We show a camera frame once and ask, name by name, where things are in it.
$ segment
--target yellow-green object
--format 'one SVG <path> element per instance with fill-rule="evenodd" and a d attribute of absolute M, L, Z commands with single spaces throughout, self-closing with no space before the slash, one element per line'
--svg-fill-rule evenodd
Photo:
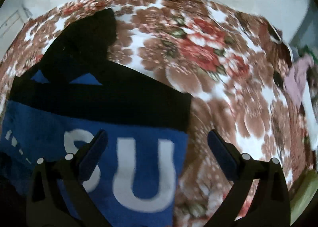
<path fill-rule="evenodd" d="M 298 189 L 295 197 L 290 201 L 290 225 L 303 213 L 314 194 L 318 190 L 318 174 L 311 170 L 306 174 L 304 181 Z"/>

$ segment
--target floral bedsheet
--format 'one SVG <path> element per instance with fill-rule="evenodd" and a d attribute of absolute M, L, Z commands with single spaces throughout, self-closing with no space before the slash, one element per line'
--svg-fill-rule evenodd
<path fill-rule="evenodd" d="M 288 188 L 312 167 L 304 117 L 273 78 L 291 65 L 278 31 L 262 17 L 207 0 L 76 0 L 28 21 L 1 63 L 1 120 L 14 76 L 40 61 L 71 22 L 108 7 L 117 20 L 108 59 L 193 96 L 174 226 L 203 226 L 231 189 L 207 145 L 213 128 L 255 160 L 278 158 Z"/>

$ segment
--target purple fabric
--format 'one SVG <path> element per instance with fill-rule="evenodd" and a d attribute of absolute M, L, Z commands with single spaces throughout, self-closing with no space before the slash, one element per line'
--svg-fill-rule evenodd
<path fill-rule="evenodd" d="M 314 66 L 313 57 L 305 55 L 294 63 L 288 75 L 284 78 L 284 90 L 288 93 L 297 108 L 302 103 L 302 96 L 307 81 L 306 72 L 312 66 Z"/>

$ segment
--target floral fabric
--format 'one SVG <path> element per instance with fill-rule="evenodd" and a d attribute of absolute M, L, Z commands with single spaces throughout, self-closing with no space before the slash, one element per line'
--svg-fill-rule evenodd
<path fill-rule="evenodd" d="M 292 186 L 310 162 L 303 117 L 273 79 L 286 74 L 288 49 L 264 18 L 207 0 L 77 0 L 30 20 L 1 63 L 1 119 L 14 76 L 36 64 L 71 22 L 108 7 L 117 19 L 108 59 L 193 96 L 174 226 L 203 226 L 231 189 L 207 145 L 211 129 L 255 160 L 278 158 Z"/>

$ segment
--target black fabric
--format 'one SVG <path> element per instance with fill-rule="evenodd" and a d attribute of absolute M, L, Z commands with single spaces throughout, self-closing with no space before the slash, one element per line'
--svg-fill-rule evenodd
<path fill-rule="evenodd" d="M 9 100 L 68 117 L 186 132 L 191 95 L 108 61 L 115 39 L 111 9 L 70 24 L 37 65 L 14 79 Z M 38 70 L 49 84 L 31 80 Z M 69 84 L 88 72 L 103 86 Z"/>

